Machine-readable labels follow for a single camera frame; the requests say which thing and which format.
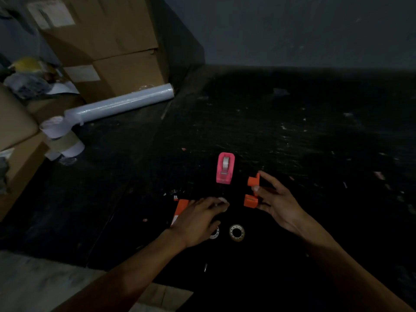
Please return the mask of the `person's right hand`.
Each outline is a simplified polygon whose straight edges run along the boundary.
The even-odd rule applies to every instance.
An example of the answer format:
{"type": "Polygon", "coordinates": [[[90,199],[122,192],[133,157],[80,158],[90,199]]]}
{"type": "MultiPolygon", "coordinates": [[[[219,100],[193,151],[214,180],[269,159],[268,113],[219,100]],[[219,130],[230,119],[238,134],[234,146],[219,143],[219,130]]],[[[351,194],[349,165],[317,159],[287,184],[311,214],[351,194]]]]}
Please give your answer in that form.
{"type": "Polygon", "coordinates": [[[266,203],[274,208],[274,214],[269,214],[278,223],[279,226],[294,233],[297,236],[302,235],[302,226],[307,220],[307,213],[301,208],[292,193],[277,178],[272,175],[259,171],[260,177],[272,185],[272,189],[262,186],[252,187],[256,191],[261,202],[266,203]]]}

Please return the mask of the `large cardboard box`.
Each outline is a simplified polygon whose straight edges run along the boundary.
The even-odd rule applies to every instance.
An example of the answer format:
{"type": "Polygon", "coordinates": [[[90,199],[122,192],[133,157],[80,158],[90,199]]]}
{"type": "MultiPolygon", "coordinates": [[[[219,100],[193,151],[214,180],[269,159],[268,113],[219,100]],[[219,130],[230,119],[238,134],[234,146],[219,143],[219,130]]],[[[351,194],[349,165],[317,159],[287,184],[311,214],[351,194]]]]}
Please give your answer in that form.
{"type": "Polygon", "coordinates": [[[157,49],[149,0],[24,0],[40,34],[64,65],[157,49]]]}

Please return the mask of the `rounded brown cardboard box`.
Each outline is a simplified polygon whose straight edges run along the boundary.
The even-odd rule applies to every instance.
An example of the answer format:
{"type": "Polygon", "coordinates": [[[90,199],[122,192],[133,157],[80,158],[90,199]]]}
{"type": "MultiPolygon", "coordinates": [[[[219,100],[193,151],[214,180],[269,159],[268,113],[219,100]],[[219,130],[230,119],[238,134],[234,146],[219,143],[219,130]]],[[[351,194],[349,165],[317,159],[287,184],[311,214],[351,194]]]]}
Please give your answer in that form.
{"type": "Polygon", "coordinates": [[[0,151],[34,136],[38,124],[26,107],[0,83],[0,151]]]}

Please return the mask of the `person's left forearm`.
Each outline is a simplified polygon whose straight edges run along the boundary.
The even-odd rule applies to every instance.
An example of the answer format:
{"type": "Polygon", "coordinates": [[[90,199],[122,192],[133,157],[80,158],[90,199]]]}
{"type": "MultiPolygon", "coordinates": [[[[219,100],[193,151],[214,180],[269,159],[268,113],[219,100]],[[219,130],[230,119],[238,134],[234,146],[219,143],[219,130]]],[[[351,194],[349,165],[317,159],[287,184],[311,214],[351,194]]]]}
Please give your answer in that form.
{"type": "Polygon", "coordinates": [[[51,312],[129,312],[158,273],[185,247],[184,237],[167,229],[51,312]]]}

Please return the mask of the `person's left hand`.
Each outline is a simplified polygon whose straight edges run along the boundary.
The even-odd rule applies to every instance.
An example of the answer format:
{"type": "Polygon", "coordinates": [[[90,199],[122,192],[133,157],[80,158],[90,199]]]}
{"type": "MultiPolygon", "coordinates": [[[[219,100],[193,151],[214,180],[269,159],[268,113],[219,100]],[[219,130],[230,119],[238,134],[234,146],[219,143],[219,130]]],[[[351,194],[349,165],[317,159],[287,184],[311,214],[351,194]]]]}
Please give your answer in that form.
{"type": "Polygon", "coordinates": [[[214,218],[227,211],[230,204],[220,204],[218,198],[207,197],[189,202],[169,229],[170,236],[180,251],[206,241],[204,236],[214,218]]]}

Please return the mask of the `cardboard box with white label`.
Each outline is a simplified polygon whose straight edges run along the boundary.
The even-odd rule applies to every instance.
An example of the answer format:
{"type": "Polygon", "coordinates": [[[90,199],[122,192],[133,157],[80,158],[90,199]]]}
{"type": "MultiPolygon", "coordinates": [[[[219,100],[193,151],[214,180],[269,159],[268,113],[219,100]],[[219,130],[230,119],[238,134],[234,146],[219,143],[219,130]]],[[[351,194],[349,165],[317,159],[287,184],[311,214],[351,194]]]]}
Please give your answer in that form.
{"type": "Polygon", "coordinates": [[[88,104],[169,82],[168,60],[162,49],[105,58],[63,70],[88,104]]]}

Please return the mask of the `flat cardboard piece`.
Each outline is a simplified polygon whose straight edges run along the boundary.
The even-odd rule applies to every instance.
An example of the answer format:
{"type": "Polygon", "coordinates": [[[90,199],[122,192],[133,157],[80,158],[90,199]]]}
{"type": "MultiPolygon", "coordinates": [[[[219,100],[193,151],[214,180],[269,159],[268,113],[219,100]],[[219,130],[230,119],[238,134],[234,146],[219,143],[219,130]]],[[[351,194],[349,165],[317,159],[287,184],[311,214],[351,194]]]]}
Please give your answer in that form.
{"type": "Polygon", "coordinates": [[[175,312],[192,295],[189,290],[151,283],[129,312],[175,312]]]}

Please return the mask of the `pink tape dispenser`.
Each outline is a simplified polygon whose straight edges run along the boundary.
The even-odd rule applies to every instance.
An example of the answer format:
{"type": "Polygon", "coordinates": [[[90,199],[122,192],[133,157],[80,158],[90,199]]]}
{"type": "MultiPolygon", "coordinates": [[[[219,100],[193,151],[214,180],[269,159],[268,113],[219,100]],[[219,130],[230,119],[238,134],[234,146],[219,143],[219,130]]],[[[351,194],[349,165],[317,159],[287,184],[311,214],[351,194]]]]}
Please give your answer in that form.
{"type": "Polygon", "coordinates": [[[216,167],[216,182],[217,183],[221,183],[221,184],[227,184],[229,185],[232,181],[232,175],[233,175],[233,170],[234,170],[234,165],[235,165],[235,155],[233,153],[227,153],[227,152],[221,152],[218,156],[218,161],[217,161],[217,167],[216,167]],[[230,158],[230,165],[229,165],[229,170],[228,170],[228,174],[221,174],[221,170],[222,170],[222,162],[223,162],[223,157],[224,156],[228,156],[230,158]]]}

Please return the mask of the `person's right forearm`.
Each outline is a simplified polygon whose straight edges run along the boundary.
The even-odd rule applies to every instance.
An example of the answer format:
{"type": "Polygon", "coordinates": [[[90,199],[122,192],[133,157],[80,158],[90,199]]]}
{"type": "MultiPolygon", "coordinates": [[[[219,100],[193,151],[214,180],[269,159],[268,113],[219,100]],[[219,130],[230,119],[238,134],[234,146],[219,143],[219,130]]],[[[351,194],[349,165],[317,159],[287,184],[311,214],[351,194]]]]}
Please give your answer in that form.
{"type": "Polygon", "coordinates": [[[293,226],[348,311],[416,312],[356,262],[315,219],[307,216],[293,226]]]}

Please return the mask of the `flat brown cardboard box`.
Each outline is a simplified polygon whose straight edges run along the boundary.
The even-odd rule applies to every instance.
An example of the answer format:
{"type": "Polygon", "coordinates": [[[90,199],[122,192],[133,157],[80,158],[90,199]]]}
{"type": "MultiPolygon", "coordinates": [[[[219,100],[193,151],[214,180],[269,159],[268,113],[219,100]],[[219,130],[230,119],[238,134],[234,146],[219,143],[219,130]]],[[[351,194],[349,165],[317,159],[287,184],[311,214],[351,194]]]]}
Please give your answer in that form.
{"type": "Polygon", "coordinates": [[[9,170],[6,173],[7,190],[0,195],[0,222],[44,162],[47,150],[48,146],[44,143],[42,132],[13,147],[8,159],[9,170]]]}

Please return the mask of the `orange tape dispenser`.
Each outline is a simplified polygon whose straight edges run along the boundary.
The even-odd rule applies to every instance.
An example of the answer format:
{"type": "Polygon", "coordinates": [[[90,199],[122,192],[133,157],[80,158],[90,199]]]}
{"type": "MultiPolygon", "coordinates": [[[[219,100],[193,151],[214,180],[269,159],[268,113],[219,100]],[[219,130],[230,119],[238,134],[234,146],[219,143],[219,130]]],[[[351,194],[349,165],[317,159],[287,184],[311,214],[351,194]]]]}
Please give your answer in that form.
{"type": "MultiPolygon", "coordinates": [[[[260,185],[260,174],[257,173],[255,177],[249,177],[247,180],[247,186],[251,189],[260,185]]],[[[258,205],[258,195],[256,191],[252,191],[251,194],[245,194],[244,204],[248,208],[257,208],[258,205]]]]}

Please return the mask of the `clear stretch film roll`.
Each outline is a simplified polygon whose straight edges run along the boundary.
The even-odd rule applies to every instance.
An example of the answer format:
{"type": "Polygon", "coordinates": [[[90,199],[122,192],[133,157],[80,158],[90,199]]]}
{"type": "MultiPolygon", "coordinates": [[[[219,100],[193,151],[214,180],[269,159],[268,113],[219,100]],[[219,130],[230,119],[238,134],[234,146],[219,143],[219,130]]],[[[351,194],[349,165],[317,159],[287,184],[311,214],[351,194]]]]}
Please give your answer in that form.
{"type": "Polygon", "coordinates": [[[130,94],[68,109],[65,110],[64,117],[73,125],[83,125],[90,121],[139,109],[173,98],[174,88],[170,83],[167,83],[161,86],[143,89],[130,94]]]}

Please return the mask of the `orange and white packet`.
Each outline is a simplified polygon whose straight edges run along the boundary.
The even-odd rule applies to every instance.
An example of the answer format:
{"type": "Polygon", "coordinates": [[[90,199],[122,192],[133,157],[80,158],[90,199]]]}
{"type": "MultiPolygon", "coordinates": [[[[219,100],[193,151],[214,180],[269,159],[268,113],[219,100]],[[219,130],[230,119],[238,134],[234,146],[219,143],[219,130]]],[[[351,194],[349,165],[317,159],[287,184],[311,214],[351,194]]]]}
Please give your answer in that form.
{"type": "Polygon", "coordinates": [[[179,199],[178,204],[175,209],[174,217],[171,222],[171,226],[174,225],[175,221],[177,220],[178,216],[187,208],[189,204],[189,200],[187,199],[179,199]]]}

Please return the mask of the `pile of plastic bags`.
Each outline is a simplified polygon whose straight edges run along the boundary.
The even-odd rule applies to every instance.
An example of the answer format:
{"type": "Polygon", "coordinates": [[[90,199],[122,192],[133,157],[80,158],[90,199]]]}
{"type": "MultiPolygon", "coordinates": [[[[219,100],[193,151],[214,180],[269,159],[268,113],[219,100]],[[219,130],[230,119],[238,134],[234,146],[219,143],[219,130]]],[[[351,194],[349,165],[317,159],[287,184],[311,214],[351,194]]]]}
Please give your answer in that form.
{"type": "Polygon", "coordinates": [[[59,67],[40,58],[23,57],[12,62],[1,71],[0,82],[20,100],[80,94],[59,67]]]}

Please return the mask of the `white paper roll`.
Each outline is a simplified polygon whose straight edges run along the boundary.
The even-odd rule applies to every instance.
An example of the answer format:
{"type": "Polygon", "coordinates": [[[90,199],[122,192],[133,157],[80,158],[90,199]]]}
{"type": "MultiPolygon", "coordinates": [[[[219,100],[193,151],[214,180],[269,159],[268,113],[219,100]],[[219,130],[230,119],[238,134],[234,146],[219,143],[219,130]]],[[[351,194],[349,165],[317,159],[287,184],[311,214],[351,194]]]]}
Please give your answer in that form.
{"type": "Polygon", "coordinates": [[[85,150],[85,144],[72,130],[74,124],[64,116],[53,116],[40,123],[50,157],[75,158],[85,150]]]}

